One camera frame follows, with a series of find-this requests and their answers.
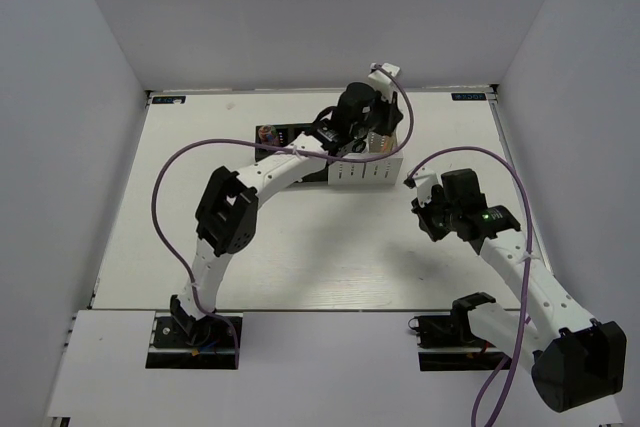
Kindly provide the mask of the black handled scissors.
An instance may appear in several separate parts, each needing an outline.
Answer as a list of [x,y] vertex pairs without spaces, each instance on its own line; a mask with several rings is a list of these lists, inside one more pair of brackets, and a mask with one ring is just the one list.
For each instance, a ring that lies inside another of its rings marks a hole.
[[367,148],[367,142],[364,139],[358,139],[351,146],[351,153],[362,153]]

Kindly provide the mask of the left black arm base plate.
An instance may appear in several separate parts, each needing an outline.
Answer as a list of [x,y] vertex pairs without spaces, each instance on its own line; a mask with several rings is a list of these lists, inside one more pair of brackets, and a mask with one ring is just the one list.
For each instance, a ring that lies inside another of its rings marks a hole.
[[169,315],[154,319],[145,368],[151,370],[236,370],[231,328],[208,318],[204,332],[188,340]]

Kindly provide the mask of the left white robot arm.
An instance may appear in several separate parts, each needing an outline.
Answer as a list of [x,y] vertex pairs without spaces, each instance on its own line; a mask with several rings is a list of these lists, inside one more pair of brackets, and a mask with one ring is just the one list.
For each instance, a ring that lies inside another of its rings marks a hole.
[[269,145],[269,156],[253,164],[234,171],[221,166],[211,174],[195,212],[196,254],[182,264],[188,282],[170,300],[177,334],[188,345],[202,345],[217,330],[236,333],[216,311],[217,294],[233,256],[253,240],[261,207],[331,164],[383,160],[382,155],[362,153],[369,135],[394,134],[404,117],[400,92],[395,81],[373,73],[366,82],[349,84],[337,104],[321,111],[288,145]]

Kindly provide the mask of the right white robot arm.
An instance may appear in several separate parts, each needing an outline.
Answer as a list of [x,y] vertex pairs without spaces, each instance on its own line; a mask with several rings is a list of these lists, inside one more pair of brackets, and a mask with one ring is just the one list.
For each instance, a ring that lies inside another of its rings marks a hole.
[[484,292],[455,300],[451,331],[459,343],[472,346],[481,339],[505,354],[518,349],[519,366],[555,412],[621,391],[627,347],[621,327],[598,321],[527,252],[519,222],[506,207],[488,205],[473,170],[437,175],[423,167],[406,183],[416,191],[412,211],[419,227],[432,241],[456,234],[514,295],[526,298],[523,321]]

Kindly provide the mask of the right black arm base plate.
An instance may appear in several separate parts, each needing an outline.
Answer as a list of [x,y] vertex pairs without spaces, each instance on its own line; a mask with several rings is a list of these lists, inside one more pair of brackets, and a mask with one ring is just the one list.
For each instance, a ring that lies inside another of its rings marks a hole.
[[484,340],[461,340],[448,314],[415,315],[407,326],[417,340],[421,372],[489,372],[504,357]]

